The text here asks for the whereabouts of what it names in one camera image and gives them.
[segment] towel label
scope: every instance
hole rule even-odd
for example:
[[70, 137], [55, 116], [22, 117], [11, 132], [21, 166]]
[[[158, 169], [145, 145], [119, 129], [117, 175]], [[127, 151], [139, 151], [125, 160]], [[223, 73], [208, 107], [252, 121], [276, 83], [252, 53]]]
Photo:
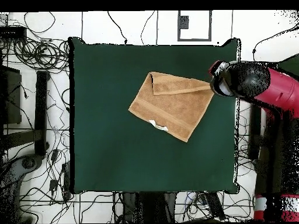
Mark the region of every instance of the towel label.
[[163, 126], [158, 126], [158, 125], [156, 125], [155, 120], [149, 120], [149, 122], [150, 122], [154, 127], [156, 127], [157, 129], [159, 129], [159, 130], [162, 130], [162, 131], [168, 131], [168, 129], [167, 129], [166, 126], [163, 127]]

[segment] black border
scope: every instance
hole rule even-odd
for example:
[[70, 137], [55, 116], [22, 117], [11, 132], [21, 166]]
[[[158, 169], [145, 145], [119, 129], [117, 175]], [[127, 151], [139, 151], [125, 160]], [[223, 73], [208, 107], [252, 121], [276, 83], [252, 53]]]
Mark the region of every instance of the black border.
[[180, 10], [178, 11], [178, 41], [212, 41], [212, 10], [208, 17], [208, 38], [180, 38]]

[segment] green tablecloth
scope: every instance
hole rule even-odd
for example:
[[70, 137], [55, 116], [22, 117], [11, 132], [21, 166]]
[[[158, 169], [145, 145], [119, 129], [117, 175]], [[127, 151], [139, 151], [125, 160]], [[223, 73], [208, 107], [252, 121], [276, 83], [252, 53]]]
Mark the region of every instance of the green tablecloth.
[[236, 39], [223, 47], [69, 44], [75, 193], [232, 189], [234, 98], [215, 95], [188, 143], [128, 108], [151, 71], [209, 82], [216, 60], [236, 60]]
[[299, 54], [279, 62], [278, 67], [299, 77]]

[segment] brown towel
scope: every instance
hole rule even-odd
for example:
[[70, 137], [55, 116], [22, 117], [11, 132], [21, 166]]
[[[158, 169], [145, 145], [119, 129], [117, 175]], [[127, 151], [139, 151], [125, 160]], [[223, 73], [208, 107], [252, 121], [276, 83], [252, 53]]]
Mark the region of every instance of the brown towel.
[[128, 109], [144, 121], [187, 142], [212, 99], [210, 84], [196, 79], [150, 72]]

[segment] tangled cables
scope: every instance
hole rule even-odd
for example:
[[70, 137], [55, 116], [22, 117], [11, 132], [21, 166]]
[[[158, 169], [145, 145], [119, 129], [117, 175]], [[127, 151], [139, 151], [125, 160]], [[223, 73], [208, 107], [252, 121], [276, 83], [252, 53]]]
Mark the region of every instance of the tangled cables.
[[38, 42], [28, 38], [14, 44], [16, 57], [31, 69], [65, 70], [68, 67], [69, 46], [67, 41], [55, 45], [49, 41]]

